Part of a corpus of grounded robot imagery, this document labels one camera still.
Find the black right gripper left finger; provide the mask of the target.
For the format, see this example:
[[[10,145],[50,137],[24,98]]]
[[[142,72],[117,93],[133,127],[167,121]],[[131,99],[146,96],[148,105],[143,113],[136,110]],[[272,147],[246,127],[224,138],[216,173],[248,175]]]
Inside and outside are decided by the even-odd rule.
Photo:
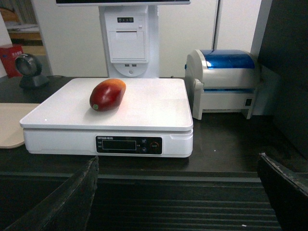
[[[95,156],[6,231],[85,231],[97,189]]]

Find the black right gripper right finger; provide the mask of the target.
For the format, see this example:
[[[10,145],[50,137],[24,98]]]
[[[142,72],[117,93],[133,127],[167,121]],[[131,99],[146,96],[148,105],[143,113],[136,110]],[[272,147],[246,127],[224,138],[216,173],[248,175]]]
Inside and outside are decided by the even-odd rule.
[[[257,174],[283,231],[308,229],[308,180],[259,154]]]

